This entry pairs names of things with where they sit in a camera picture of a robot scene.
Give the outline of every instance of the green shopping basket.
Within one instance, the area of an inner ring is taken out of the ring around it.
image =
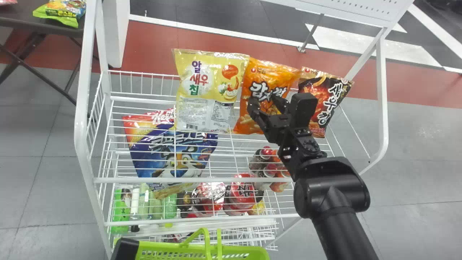
[[[204,235],[204,245],[190,244]],[[217,229],[217,245],[210,245],[210,235],[201,228],[181,243],[137,241],[121,238],[114,247],[111,260],[269,260],[261,247],[225,246],[221,244],[221,230]]]

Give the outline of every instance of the snack bag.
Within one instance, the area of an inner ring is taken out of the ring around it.
[[[316,111],[309,124],[314,137],[326,136],[326,127],[334,114],[334,109],[340,105],[353,83],[326,72],[302,67],[298,92],[311,93],[318,99]]]
[[[217,134],[176,132],[173,108],[122,117],[138,177],[199,177],[217,146]],[[155,199],[194,189],[195,183],[148,183]]]
[[[289,66],[250,58],[244,74],[239,119],[234,126],[234,132],[247,135],[263,134],[257,123],[247,113],[249,98],[257,97],[263,112],[270,115],[280,114],[270,100],[271,95],[286,98],[292,83],[298,78],[299,72],[298,69]]]
[[[249,56],[173,49],[173,57],[180,75],[176,129],[227,132]]]
[[[16,0],[0,0],[0,6],[6,6],[11,4],[17,4]]]
[[[32,15],[39,18],[54,19],[65,25],[78,28],[77,20],[85,14],[86,0],[55,1],[35,9]]]

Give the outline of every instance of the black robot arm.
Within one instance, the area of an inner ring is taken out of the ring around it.
[[[356,216],[371,201],[364,181],[347,158],[327,158],[306,127],[318,100],[310,93],[297,93],[290,103],[271,99],[280,115],[260,111],[257,98],[249,99],[247,111],[267,140],[279,145],[278,156],[295,181],[295,209],[312,220],[327,259],[377,260]]]

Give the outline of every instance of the gray tile floor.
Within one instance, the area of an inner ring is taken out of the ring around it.
[[[62,85],[71,73],[41,71]],[[375,104],[343,103],[369,152],[378,146]],[[389,150],[363,175],[372,207],[359,214],[381,259],[461,258],[461,112],[389,103]],[[0,260],[105,258],[73,149],[73,117],[74,107],[25,69],[0,86]],[[332,128],[346,156],[364,167],[345,119]],[[278,245],[273,259],[325,259],[308,220]]]

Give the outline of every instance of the black table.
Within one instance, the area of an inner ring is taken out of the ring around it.
[[[48,0],[18,0],[17,4],[0,6],[0,26],[11,27],[14,29],[25,29],[32,32],[13,52],[9,51],[4,45],[0,44],[0,51],[4,51],[12,59],[12,62],[0,74],[0,85],[19,65],[21,65],[42,79],[56,91],[64,95],[72,104],[75,105],[75,99],[68,94],[68,91],[79,70],[80,60],[75,66],[71,78],[64,89],[56,85],[24,61],[48,34],[69,37],[75,44],[81,47],[80,43],[74,38],[82,38],[85,18],[82,17],[79,19],[78,28],[72,28],[52,19],[34,17],[32,15],[32,11],[47,2]]]

